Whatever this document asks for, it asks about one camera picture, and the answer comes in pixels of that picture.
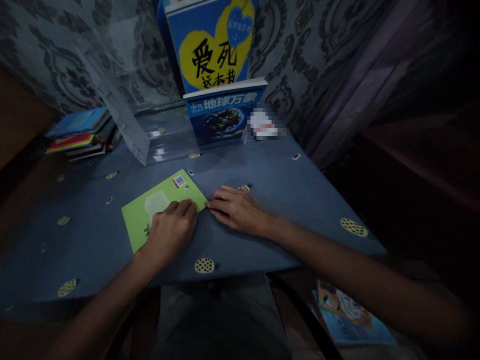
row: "wooden furniture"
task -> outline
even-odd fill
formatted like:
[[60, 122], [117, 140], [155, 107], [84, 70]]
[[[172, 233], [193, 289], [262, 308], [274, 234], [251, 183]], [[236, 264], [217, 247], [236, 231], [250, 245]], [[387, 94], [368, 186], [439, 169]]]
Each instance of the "wooden furniture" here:
[[63, 160], [42, 156], [42, 144], [36, 146], [34, 141], [54, 116], [48, 106], [0, 68], [0, 254], [11, 230], [36, 196], [44, 192], [46, 179], [56, 175]]
[[52, 123], [55, 113], [0, 68], [0, 170]]

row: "left hand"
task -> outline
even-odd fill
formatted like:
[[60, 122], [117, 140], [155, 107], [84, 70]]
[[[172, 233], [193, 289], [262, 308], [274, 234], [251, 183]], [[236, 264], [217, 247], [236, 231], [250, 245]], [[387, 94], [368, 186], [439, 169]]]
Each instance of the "left hand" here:
[[197, 205], [192, 200], [172, 201], [163, 212], [153, 216], [150, 234], [139, 252], [160, 271], [190, 242], [197, 217]]

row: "right hand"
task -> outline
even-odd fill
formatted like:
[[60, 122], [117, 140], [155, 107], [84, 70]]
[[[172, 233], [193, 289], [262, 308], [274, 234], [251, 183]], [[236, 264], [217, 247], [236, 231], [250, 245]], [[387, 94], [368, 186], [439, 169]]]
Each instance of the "right hand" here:
[[247, 190], [222, 185], [205, 203], [212, 215], [233, 230], [267, 238], [275, 216], [266, 212]]

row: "blue tablecloth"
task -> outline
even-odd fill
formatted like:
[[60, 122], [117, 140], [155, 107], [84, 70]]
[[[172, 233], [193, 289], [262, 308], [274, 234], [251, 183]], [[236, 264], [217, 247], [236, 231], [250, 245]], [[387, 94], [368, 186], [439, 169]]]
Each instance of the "blue tablecloth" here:
[[[301, 156], [293, 160], [295, 154]], [[251, 195], [269, 211], [361, 253], [386, 253], [373, 235], [359, 237], [341, 226], [341, 218], [362, 222], [290, 136], [145, 167], [121, 142], [110, 154], [72, 164], [64, 181], [52, 185], [48, 201], [39, 203], [13, 234], [13, 245], [0, 264], [0, 307], [58, 300], [58, 289], [71, 279], [80, 282], [64, 299], [98, 293], [133, 255], [121, 208], [180, 169], [193, 171], [192, 180], [207, 198], [221, 184], [253, 184]], [[106, 179], [113, 172], [118, 174]], [[65, 216], [70, 222], [57, 225]], [[212, 259], [220, 267], [197, 273], [194, 264], [199, 258]], [[299, 264], [276, 245], [231, 231], [204, 210], [191, 244], [152, 284], [271, 272]]]

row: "patterned wall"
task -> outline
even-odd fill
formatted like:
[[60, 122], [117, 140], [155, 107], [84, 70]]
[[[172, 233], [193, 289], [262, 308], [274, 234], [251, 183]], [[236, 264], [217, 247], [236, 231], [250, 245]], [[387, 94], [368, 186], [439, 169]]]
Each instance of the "patterned wall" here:
[[[315, 108], [339, 79], [385, 12], [386, 0], [259, 0], [250, 58], [266, 76], [266, 101], [282, 110], [301, 145], [320, 117]], [[127, 21], [130, 35], [107, 39], [102, 64], [121, 77], [131, 105], [178, 98], [149, 0], [0, 0], [0, 62], [59, 114], [98, 107], [102, 99], [72, 39]]]

